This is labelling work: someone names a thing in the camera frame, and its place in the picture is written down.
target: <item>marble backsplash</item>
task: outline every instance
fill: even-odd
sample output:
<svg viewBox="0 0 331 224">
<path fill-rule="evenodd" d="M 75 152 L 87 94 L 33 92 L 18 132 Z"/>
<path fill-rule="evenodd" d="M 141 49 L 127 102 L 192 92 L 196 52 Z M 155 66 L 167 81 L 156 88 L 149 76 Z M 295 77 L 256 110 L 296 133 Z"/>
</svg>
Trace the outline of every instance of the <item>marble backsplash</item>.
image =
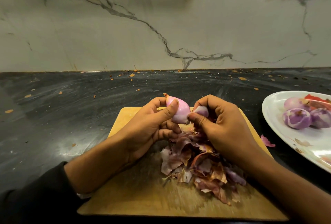
<svg viewBox="0 0 331 224">
<path fill-rule="evenodd" d="M 0 71 L 331 66 L 331 0 L 0 0 Z"/>
</svg>

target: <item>red onion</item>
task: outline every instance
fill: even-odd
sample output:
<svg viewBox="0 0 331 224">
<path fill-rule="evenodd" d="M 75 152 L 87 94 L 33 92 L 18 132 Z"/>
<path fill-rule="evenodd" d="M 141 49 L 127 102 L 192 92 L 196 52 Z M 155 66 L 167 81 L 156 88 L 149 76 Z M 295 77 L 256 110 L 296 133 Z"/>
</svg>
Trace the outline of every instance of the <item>red onion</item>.
<svg viewBox="0 0 331 224">
<path fill-rule="evenodd" d="M 191 112 L 191 109 L 188 106 L 188 104 L 185 101 L 183 101 L 179 98 L 176 98 L 176 97 L 169 96 L 166 93 L 163 93 L 163 95 L 165 96 L 165 98 L 167 100 L 167 106 L 170 105 L 174 99 L 177 99 L 179 101 L 178 110 L 177 110 L 176 114 L 172 117 L 171 121 L 176 124 L 188 125 L 190 122 L 188 121 L 187 116 Z"/>
<path fill-rule="evenodd" d="M 193 112 L 196 112 L 204 117 L 208 117 L 209 116 L 209 112 L 207 107 L 205 106 L 201 106 L 199 105 Z"/>
<path fill-rule="evenodd" d="M 287 100 L 285 100 L 284 108 L 286 111 L 294 108 L 310 111 L 309 100 L 298 97 L 290 97 Z"/>
<path fill-rule="evenodd" d="M 308 111 L 300 108 L 287 110 L 283 113 L 283 120 L 287 126 L 303 129 L 312 124 L 312 117 Z"/>
<path fill-rule="evenodd" d="M 331 112 L 324 108 L 318 108 L 310 112 L 312 116 L 312 126 L 317 128 L 331 127 Z"/>
</svg>

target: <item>finger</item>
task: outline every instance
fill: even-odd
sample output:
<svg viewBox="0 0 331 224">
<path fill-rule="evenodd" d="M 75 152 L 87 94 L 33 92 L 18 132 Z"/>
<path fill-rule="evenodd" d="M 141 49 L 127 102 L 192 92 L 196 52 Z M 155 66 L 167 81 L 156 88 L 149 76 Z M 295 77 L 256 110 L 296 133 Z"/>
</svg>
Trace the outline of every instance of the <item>finger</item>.
<svg viewBox="0 0 331 224">
<path fill-rule="evenodd" d="M 144 105 L 142 109 L 152 108 L 154 111 L 156 111 L 156 109 L 159 108 L 160 106 L 166 106 L 166 105 L 167 102 L 165 97 L 155 97 L 154 99 L 149 101 L 146 105 Z"/>
<path fill-rule="evenodd" d="M 153 114 L 153 120 L 159 125 L 164 121 L 171 119 L 177 112 L 179 102 L 177 99 L 174 99 L 169 106 L 167 106 L 162 111 Z"/>
<path fill-rule="evenodd" d="M 208 118 L 195 112 L 191 112 L 187 118 L 189 121 L 194 123 L 194 126 L 197 129 L 202 129 L 206 134 L 208 134 L 210 129 L 215 126 L 215 124 L 212 123 Z"/>
<path fill-rule="evenodd" d="M 213 111 L 217 111 L 216 114 L 219 116 L 224 110 L 224 108 L 228 105 L 231 104 L 219 97 L 213 96 L 213 95 L 207 95 L 204 96 L 203 98 L 199 99 L 196 101 L 194 104 L 193 110 L 195 110 L 199 105 L 201 106 L 207 106 Z"/>
<path fill-rule="evenodd" d="M 161 129 L 158 132 L 158 140 L 168 140 L 170 138 L 178 138 L 178 134 L 169 129 Z"/>
<path fill-rule="evenodd" d="M 160 126 L 161 129 L 169 129 L 173 130 L 175 133 L 180 134 L 182 130 L 180 129 L 180 126 L 171 120 L 167 120 L 166 122 L 163 122 Z"/>
</svg>

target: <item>black countertop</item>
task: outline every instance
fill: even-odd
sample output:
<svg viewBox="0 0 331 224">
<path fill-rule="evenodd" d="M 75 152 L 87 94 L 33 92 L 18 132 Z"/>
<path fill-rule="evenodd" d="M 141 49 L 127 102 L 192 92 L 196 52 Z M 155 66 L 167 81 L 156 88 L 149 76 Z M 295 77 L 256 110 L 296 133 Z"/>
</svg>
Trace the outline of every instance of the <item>black countertop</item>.
<svg viewBox="0 0 331 224">
<path fill-rule="evenodd" d="M 0 191 L 22 187 L 103 141 L 122 107 L 143 106 L 167 92 L 190 106 L 208 94 L 238 105 L 258 134 L 276 144 L 269 151 L 280 164 L 331 193 L 331 175 L 284 143 L 261 111 L 274 92 L 331 94 L 331 69 L 235 71 L 1 73 Z"/>
</svg>

